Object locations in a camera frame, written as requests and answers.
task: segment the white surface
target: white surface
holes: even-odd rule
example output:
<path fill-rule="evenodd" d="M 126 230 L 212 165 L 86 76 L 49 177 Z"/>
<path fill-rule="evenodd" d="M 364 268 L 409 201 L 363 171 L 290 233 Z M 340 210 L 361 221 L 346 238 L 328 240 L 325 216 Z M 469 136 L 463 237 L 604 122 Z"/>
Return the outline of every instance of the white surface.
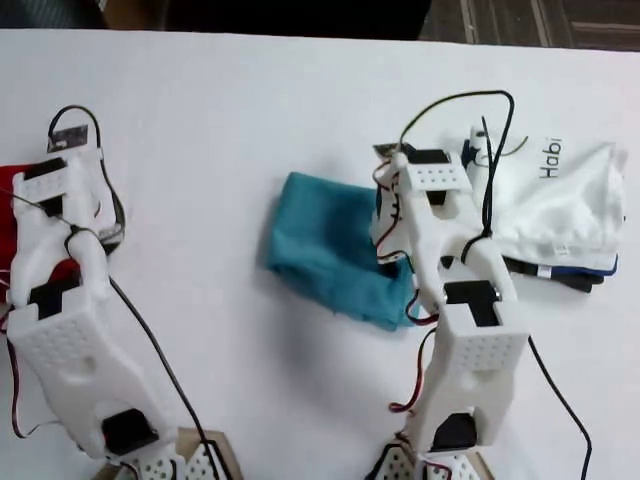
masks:
<path fill-rule="evenodd" d="M 362 478 L 403 423 L 386 407 L 413 387 L 423 335 L 334 315 L 256 268 L 291 170 L 371 185 L 371 145 L 393 141 L 434 99 L 480 88 L 511 91 L 514 131 L 552 127 L 626 144 L 632 207 L 618 275 L 590 296 L 539 279 L 516 286 L 541 355 L 593 436 L 590 477 L 635 474 L 639 55 L 11 31 L 0 32 L 0 65 L 0 162 L 38 158 L 60 106 L 85 104 L 98 115 L 129 213 L 113 274 L 155 330 L 204 426 L 226 432 L 248 479 Z M 481 114 L 500 125 L 505 110 L 493 100 L 442 106 L 407 140 L 457 149 Z M 118 320 L 123 344 L 160 375 L 134 319 L 123 310 Z M 13 439 L 5 353 L 0 366 L 3 476 L 87 478 L 97 463 L 59 428 Z M 23 423 L 49 418 L 33 375 L 23 380 Z M 579 477 L 584 441 L 528 353 L 507 420 L 485 452 L 497 478 Z"/>

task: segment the red wire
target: red wire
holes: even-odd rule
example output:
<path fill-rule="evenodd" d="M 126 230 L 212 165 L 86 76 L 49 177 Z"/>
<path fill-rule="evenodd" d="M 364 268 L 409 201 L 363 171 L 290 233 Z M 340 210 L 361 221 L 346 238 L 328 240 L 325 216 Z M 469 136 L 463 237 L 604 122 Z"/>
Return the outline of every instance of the red wire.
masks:
<path fill-rule="evenodd" d="M 404 313 L 407 315 L 407 318 L 420 327 L 424 327 L 425 325 L 431 325 L 432 323 L 437 322 L 438 318 L 440 318 L 440 315 L 437 313 L 433 313 L 425 318 L 418 318 L 411 315 L 411 309 L 413 308 L 413 305 L 416 303 L 416 300 L 418 300 L 419 295 L 420 295 L 420 289 L 416 288 L 416 291 L 413 294 L 413 297 L 411 297 L 411 300 L 409 300 L 409 303 L 407 303 L 407 306 L 404 308 Z"/>
<path fill-rule="evenodd" d="M 33 432 L 35 432 L 38 428 L 43 425 L 49 425 L 52 423 L 58 422 L 44 422 L 39 423 L 27 433 L 22 433 L 20 430 L 20 426 L 18 425 L 18 398 L 20 396 L 20 370 L 18 369 L 18 358 L 16 357 L 16 350 L 11 343 L 11 341 L 7 338 L 7 350 L 9 351 L 9 361 L 11 363 L 11 373 L 13 375 L 13 398 L 11 400 L 11 427 L 13 428 L 13 433 L 15 433 L 18 438 L 28 438 Z"/>
<path fill-rule="evenodd" d="M 442 465 L 440 463 L 428 462 L 427 460 L 425 460 L 424 463 L 426 463 L 430 467 L 441 468 L 441 469 L 445 470 L 447 472 L 446 480 L 451 480 L 453 478 L 453 471 L 449 467 L 447 467 L 446 465 Z"/>
<path fill-rule="evenodd" d="M 394 173 L 393 177 L 391 177 L 392 181 L 398 178 L 399 175 L 400 174 L 397 172 Z M 392 184 L 391 190 L 393 191 L 393 195 L 395 197 L 394 206 L 397 208 L 397 212 L 392 214 L 393 223 L 391 224 L 391 226 L 382 235 L 380 235 L 380 238 L 378 238 L 378 240 L 376 240 L 375 243 L 373 244 L 376 250 L 380 245 L 382 245 L 382 242 L 384 242 L 384 240 L 391 234 L 391 232 L 393 232 L 393 230 L 398 226 L 398 222 L 400 221 L 400 195 L 398 195 L 395 192 L 395 189 L 393 188 L 393 184 Z"/>
<path fill-rule="evenodd" d="M 389 404 L 389 410 L 391 410 L 393 413 L 401 413 L 411 410 L 411 408 L 413 408 L 413 405 L 418 400 L 420 389 L 422 388 L 422 352 L 424 351 L 424 344 L 427 341 L 427 338 L 429 338 L 435 331 L 435 327 L 429 330 L 429 332 L 427 332 L 427 334 L 422 339 L 422 342 L 420 342 L 420 348 L 418 348 L 418 373 L 416 375 L 416 384 L 413 388 L 411 398 L 404 405 L 402 403 L 391 402 Z"/>
<path fill-rule="evenodd" d="M 379 165 L 378 167 L 376 167 L 376 169 L 373 171 L 373 173 L 371 174 L 371 178 L 373 178 L 373 181 L 376 183 L 376 185 L 378 185 L 381 189 L 386 190 L 387 192 L 389 191 L 389 187 L 387 187 L 386 185 L 381 184 L 378 181 L 378 177 L 376 177 L 376 173 L 378 173 L 380 170 L 382 170 L 384 167 L 388 166 L 391 163 L 391 160 L 387 160 L 386 162 L 384 162 L 383 164 Z"/>

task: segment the blue fabric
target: blue fabric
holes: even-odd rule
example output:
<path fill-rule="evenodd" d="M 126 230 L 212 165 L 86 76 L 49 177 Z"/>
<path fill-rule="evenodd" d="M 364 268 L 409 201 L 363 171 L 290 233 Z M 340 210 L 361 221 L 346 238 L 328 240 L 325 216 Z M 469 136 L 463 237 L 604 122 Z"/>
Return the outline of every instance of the blue fabric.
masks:
<path fill-rule="evenodd" d="M 382 273 L 369 237 L 375 190 L 291 173 L 273 222 L 267 268 L 335 312 L 394 331 L 410 326 L 411 270 Z"/>
<path fill-rule="evenodd" d="M 610 270 L 594 270 L 584 267 L 551 267 L 551 272 L 556 275 L 573 275 L 574 273 L 588 273 L 590 275 L 598 275 L 600 277 L 611 277 L 618 271 L 618 256 Z"/>

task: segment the red cloth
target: red cloth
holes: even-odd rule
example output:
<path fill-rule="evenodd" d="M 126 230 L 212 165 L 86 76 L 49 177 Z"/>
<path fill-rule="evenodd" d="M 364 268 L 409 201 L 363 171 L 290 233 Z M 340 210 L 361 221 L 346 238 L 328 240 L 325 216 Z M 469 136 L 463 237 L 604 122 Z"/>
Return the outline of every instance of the red cloth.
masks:
<path fill-rule="evenodd" d="M 13 192 L 13 176 L 16 173 L 24 172 L 31 165 L 8 165 L 0 167 L 0 188 Z M 11 261 L 16 255 L 18 249 L 18 227 L 16 219 L 13 216 L 12 207 L 13 198 L 0 191 L 0 269 L 9 270 Z M 49 280 L 64 278 L 67 275 L 77 271 L 78 264 L 67 259 L 60 262 Z M 5 282 L 9 282 L 9 274 L 0 272 L 0 278 Z M 0 300 L 4 299 L 7 288 L 0 284 Z"/>

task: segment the wire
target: wire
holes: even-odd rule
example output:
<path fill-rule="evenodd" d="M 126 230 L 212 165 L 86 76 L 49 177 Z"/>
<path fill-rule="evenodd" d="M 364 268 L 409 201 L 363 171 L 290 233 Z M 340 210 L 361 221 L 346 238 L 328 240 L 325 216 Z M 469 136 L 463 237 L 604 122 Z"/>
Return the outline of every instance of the wire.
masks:
<path fill-rule="evenodd" d="M 93 121 L 93 126 L 95 127 L 95 131 L 96 131 L 96 147 L 102 148 L 102 140 L 100 135 L 100 126 L 98 125 L 98 119 L 96 118 L 96 116 L 93 114 L 91 110 L 89 110 L 87 107 L 83 107 L 82 105 L 67 105 L 66 107 L 63 107 L 60 110 L 58 110 L 58 113 L 54 115 L 54 117 L 51 119 L 51 123 L 49 123 L 49 130 L 47 131 L 47 138 L 49 139 L 49 142 L 50 142 L 49 145 L 50 146 L 53 145 L 53 130 L 56 128 L 56 125 L 58 125 L 58 121 L 60 120 L 62 115 L 67 113 L 69 110 L 81 110 L 87 115 L 89 115 L 89 117 Z"/>
<path fill-rule="evenodd" d="M 427 112 L 437 107 L 438 105 L 441 105 L 450 100 L 456 100 L 459 98 L 475 97 L 475 96 L 493 96 L 493 95 L 501 95 L 507 98 L 507 100 L 509 101 L 509 112 L 507 113 L 507 119 L 504 124 L 504 129 L 502 130 L 502 136 L 500 138 L 500 143 L 498 144 L 498 149 L 496 150 L 495 157 L 493 159 L 491 158 L 489 159 L 489 178 L 487 180 L 487 189 L 485 190 L 485 196 L 482 204 L 482 212 L 483 212 L 482 215 L 484 219 L 483 230 L 479 236 L 472 238 L 465 245 L 462 255 L 460 256 L 460 260 L 462 261 L 462 263 L 465 262 L 467 253 L 475 242 L 477 242 L 482 238 L 491 236 L 491 216 L 492 216 L 492 209 L 493 209 L 492 208 L 493 179 L 495 177 L 495 172 L 498 167 L 498 160 L 500 159 L 500 155 L 502 154 L 502 149 L 504 148 L 504 144 L 507 141 L 507 136 L 509 134 L 509 127 L 511 126 L 511 120 L 513 118 L 513 112 L 515 110 L 515 100 L 513 99 L 513 96 L 505 90 L 477 90 L 472 92 L 457 93 L 455 95 L 449 95 L 448 97 L 441 98 L 440 100 L 435 101 L 431 105 L 428 105 L 427 107 L 423 108 L 420 112 L 418 112 L 418 114 L 407 124 L 407 126 L 402 131 L 402 134 L 400 135 L 400 140 L 398 141 L 398 145 L 396 147 L 397 150 L 400 150 L 402 148 L 404 137 L 407 135 L 407 133 L 409 133 L 409 130 L 411 130 L 411 128 L 418 122 L 418 120 L 420 120 Z M 487 137 L 487 142 L 490 143 L 489 135 L 486 134 L 486 137 Z"/>
<path fill-rule="evenodd" d="M 120 462 L 120 465 L 122 465 L 124 468 L 129 470 L 129 472 L 131 472 L 131 475 L 133 475 L 134 480 L 140 480 L 140 475 L 138 474 L 138 469 L 136 467 L 134 467 L 133 465 L 127 462 Z"/>
<path fill-rule="evenodd" d="M 383 162 L 382 164 L 378 165 L 373 171 L 373 173 L 371 174 L 371 178 L 373 178 L 373 181 L 375 182 L 375 184 L 378 187 L 380 187 L 382 190 L 386 190 L 387 192 L 390 190 L 389 187 L 380 183 L 380 181 L 378 180 L 378 177 L 376 177 L 376 173 L 378 173 L 380 170 L 384 169 L 385 167 L 388 167 L 390 163 L 391 163 L 391 160 L 387 160 Z"/>
<path fill-rule="evenodd" d="M 587 429 L 584 427 L 584 425 L 582 424 L 578 416 L 574 413 L 573 409 L 571 408 L 569 403 L 565 400 L 562 393 L 560 393 L 560 390 L 558 389 L 555 382 L 551 378 L 551 375 L 549 374 L 547 367 L 545 367 L 544 362 L 542 361 L 542 358 L 540 357 L 540 354 L 538 353 L 538 349 L 536 348 L 535 343 L 533 343 L 533 338 L 531 336 L 529 336 L 528 342 L 529 342 L 529 347 L 531 347 L 531 352 L 533 353 L 533 356 L 535 357 L 536 362 L 538 362 L 538 366 L 540 367 L 540 370 L 542 371 L 542 374 L 544 375 L 545 380 L 551 387 L 551 390 L 553 390 L 553 393 L 556 394 L 556 397 L 558 397 L 558 400 L 560 400 L 560 403 L 562 403 L 562 406 L 565 408 L 565 410 L 567 411 L 571 419 L 578 426 L 578 429 L 580 429 L 580 432 L 582 433 L 585 441 L 587 442 L 587 452 L 584 456 L 584 462 L 582 464 L 582 475 L 580 476 L 581 480 L 586 480 L 587 470 L 589 469 L 589 460 L 591 459 L 591 450 L 592 450 L 591 437 L 589 436 L 589 432 L 587 432 Z"/>
<path fill-rule="evenodd" d="M 425 325 L 431 325 L 432 323 L 437 322 L 438 318 L 440 318 L 440 315 L 437 313 L 432 313 L 431 315 L 428 315 L 425 318 L 414 317 L 411 314 L 411 309 L 413 308 L 413 305 L 418 300 L 419 296 L 420 296 L 420 289 L 416 288 L 413 293 L 413 297 L 411 297 L 411 300 L 409 300 L 409 303 L 407 303 L 406 307 L 404 307 L 404 313 L 407 316 L 407 318 L 420 327 L 424 327 Z"/>
<path fill-rule="evenodd" d="M 445 480 L 451 480 L 453 478 L 453 470 L 451 470 L 446 465 L 442 465 L 441 463 L 429 462 L 428 460 L 425 460 L 424 463 L 426 465 L 428 465 L 429 467 L 432 467 L 432 468 L 435 468 L 435 469 L 442 469 L 445 472 L 447 472 L 447 478 Z"/>
<path fill-rule="evenodd" d="M 487 142 L 487 157 L 489 159 L 489 174 L 491 174 L 492 169 L 495 168 L 495 161 L 491 155 L 491 138 L 489 137 L 489 129 L 487 128 L 487 121 L 484 116 L 482 117 L 482 128 L 484 132 L 484 137 Z M 462 249 L 462 254 L 460 255 L 460 261 L 462 263 L 466 263 L 467 255 L 469 250 L 478 240 L 482 240 L 483 238 L 490 237 L 492 235 L 491 232 L 491 217 L 493 215 L 493 184 L 489 185 L 489 180 L 487 180 L 487 186 L 484 191 L 484 200 L 482 202 L 482 232 L 469 240 L 464 248 Z"/>
<path fill-rule="evenodd" d="M 466 98 L 466 97 L 480 97 L 480 96 L 492 96 L 492 95 L 502 95 L 502 96 L 506 96 L 507 99 L 509 99 L 509 102 L 511 103 L 513 101 L 513 97 L 511 96 L 511 94 L 505 90 L 475 90 L 475 91 L 471 91 L 471 92 L 462 92 L 462 93 L 456 93 L 454 95 L 449 95 L 447 97 L 441 98 L 440 100 L 437 100 L 435 102 L 433 102 L 431 105 L 428 105 L 427 107 L 423 108 L 422 110 L 420 110 L 420 112 L 418 112 L 418 114 L 407 124 L 406 127 L 404 127 L 404 130 L 402 131 L 402 134 L 400 135 L 400 140 L 398 141 L 398 146 L 397 148 L 400 148 L 402 146 L 402 142 L 404 140 L 404 137 L 407 135 L 407 133 L 409 133 L 409 130 L 411 130 L 411 128 L 413 128 L 413 126 L 418 123 L 418 120 L 420 120 L 427 112 L 429 112 L 430 110 L 434 109 L 435 107 L 437 107 L 438 105 L 441 105 L 443 103 L 449 102 L 451 100 L 456 100 L 458 98 Z M 505 129 L 508 132 L 508 124 L 505 124 Z"/>
<path fill-rule="evenodd" d="M 11 343 L 11 341 L 7 338 L 7 351 L 9 352 L 9 363 L 11 364 L 11 374 L 13 377 L 13 396 L 11 398 L 11 428 L 13 429 L 13 433 L 16 437 L 25 439 L 29 438 L 32 433 L 38 430 L 40 427 L 44 427 L 46 425 L 56 425 L 60 424 L 57 420 L 51 420 L 48 422 L 43 422 L 37 424 L 27 433 L 22 433 L 20 430 L 20 425 L 18 422 L 18 399 L 20 398 L 20 369 L 18 368 L 18 357 L 16 356 L 16 350 Z"/>
<path fill-rule="evenodd" d="M 401 413 L 401 412 L 406 412 L 408 410 L 411 410 L 413 408 L 413 405 L 418 401 L 418 396 L 420 395 L 420 389 L 422 388 L 422 376 L 423 376 L 422 353 L 424 351 L 424 344 L 426 343 L 427 339 L 435 333 L 435 331 L 436 331 L 435 327 L 429 330 L 427 334 L 424 336 L 424 338 L 422 339 L 422 342 L 420 342 L 420 347 L 418 348 L 418 362 L 417 362 L 418 372 L 416 375 L 416 384 L 413 388 L 413 393 L 411 394 L 411 398 L 404 405 L 402 403 L 391 402 L 389 404 L 389 410 L 391 410 L 393 413 Z"/>
<path fill-rule="evenodd" d="M 175 387 L 176 391 L 178 392 L 178 395 L 180 396 L 180 399 L 182 400 L 182 403 L 184 403 L 184 406 L 189 411 L 189 415 L 191 415 L 191 419 L 193 420 L 193 423 L 196 426 L 196 430 L 198 430 L 198 435 L 200 436 L 200 441 L 205 444 L 205 450 L 207 452 L 207 457 L 209 457 L 209 461 L 211 462 L 211 468 L 213 469 L 213 477 L 216 480 L 218 480 L 220 478 L 220 476 L 218 474 L 218 469 L 217 469 L 216 464 L 215 464 L 215 462 L 213 460 L 213 454 L 211 453 L 211 447 L 209 446 L 209 443 L 207 441 L 207 437 L 206 437 L 206 435 L 204 433 L 204 430 L 202 429 L 202 425 L 200 424 L 200 420 L 198 419 L 198 416 L 196 415 L 195 410 L 191 406 L 191 402 L 189 401 L 189 399 L 187 398 L 186 394 L 184 393 L 184 390 L 182 390 L 182 387 L 180 386 L 180 382 L 178 382 L 178 379 L 176 378 L 176 375 L 173 372 L 173 369 L 171 368 L 171 365 L 169 364 L 169 361 L 164 356 L 162 348 L 160 348 L 160 344 L 158 343 L 158 341 L 156 340 L 155 335 L 153 334 L 153 332 L 149 328 L 149 325 L 147 325 L 147 322 L 145 322 L 145 320 L 142 317 L 142 315 L 140 314 L 140 312 L 138 312 L 138 309 L 136 309 L 136 307 L 133 305 L 131 300 L 129 300 L 129 297 L 127 297 L 127 295 L 120 288 L 120 286 L 116 283 L 116 281 L 113 279 L 113 277 L 109 276 L 109 282 L 111 283 L 111 286 L 116 291 L 116 293 L 118 294 L 120 299 L 127 306 L 129 311 L 131 312 L 131 314 L 136 318 L 136 320 L 138 321 L 138 323 L 140 324 L 140 326 L 144 330 L 144 333 L 149 338 L 149 341 L 153 345 L 153 348 L 155 349 L 156 353 L 158 354 L 158 357 L 160 358 L 160 361 L 162 362 L 162 366 L 164 367 L 165 371 L 167 372 L 167 375 L 169 376 L 169 379 L 171 380 L 171 383 L 173 383 L 173 386 Z"/>
<path fill-rule="evenodd" d="M 112 238 L 117 237 L 120 234 L 124 234 L 126 225 L 127 225 L 127 217 L 124 211 L 124 206 L 120 201 L 120 197 L 116 193 L 116 190 L 113 188 L 113 184 L 111 183 L 111 179 L 109 178 L 109 174 L 107 173 L 107 167 L 104 162 L 104 154 L 102 152 L 102 135 L 100 133 L 100 124 L 98 123 L 98 119 L 96 118 L 96 116 L 93 114 L 91 110 L 89 110 L 87 107 L 83 107 L 82 105 L 67 105 L 66 107 L 61 108 L 58 111 L 58 113 L 56 113 L 55 116 L 51 119 L 51 123 L 49 124 L 49 130 L 47 131 L 47 136 L 49 138 L 49 145 L 51 146 L 54 144 L 53 134 L 54 134 L 54 129 L 58 124 L 58 121 L 60 120 L 62 115 L 64 115 L 70 110 L 80 110 L 86 113 L 89 116 L 89 118 L 91 118 L 91 121 L 93 122 L 93 126 L 96 132 L 96 147 L 98 148 L 98 150 L 101 151 L 100 152 L 100 168 L 102 169 L 102 175 L 104 176 L 104 181 L 106 182 L 107 187 L 111 192 L 111 197 L 113 198 L 113 207 L 116 213 L 116 222 L 120 224 L 120 228 L 118 230 L 101 238 L 100 240 L 101 243 L 104 243 L 104 242 L 107 242 L 108 240 L 111 240 Z"/>
<path fill-rule="evenodd" d="M 27 205 L 31 205 L 32 207 L 39 208 L 43 212 L 46 212 L 45 208 L 42 205 L 34 203 L 31 200 L 27 200 L 26 198 L 21 197 L 20 195 L 17 195 L 15 193 L 13 193 L 11 190 L 7 190 L 6 188 L 0 187 L 0 193 L 4 193 L 5 195 L 9 195 L 10 197 L 15 198 L 16 200 L 20 200 L 21 202 L 24 202 Z M 69 226 L 73 225 L 69 220 L 64 218 L 62 215 L 54 215 L 53 218 L 56 218 L 56 219 L 60 220 L 62 223 L 66 223 Z"/>
<path fill-rule="evenodd" d="M 519 151 L 522 147 L 524 147 L 524 146 L 525 146 L 525 144 L 526 144 L 528 141 L 529 141 L 529 135 L 525 136 L 525 137 L 522 139 L 522 141 L 520 142 L 520 144 L 519 144 L 516 148 L 514 148 L 514 149 L 513 149 L 513 150 L 511 150 L 510 152 L 503 153 L 503 154 L 500 156 L 500 158 L 508 157 L 508 156 L 510 156 L 510 155 L 513 155 L 513 154 L 515 154 L 515 153 L 518 153 L 518 151 Z M 487 157 L 488 157 L 488 155 L 483 155 L 481 158 L 487 158 Z M 476 162 L 475 162 L 475 160 L 474 160 L 474 163 L 475 163 L 475 164 L 476 164 L 476 166 L 478 166 L 478 167 L 484 167 L 484 165 L 480 165 L 480 164 L 476 163 Z"/>

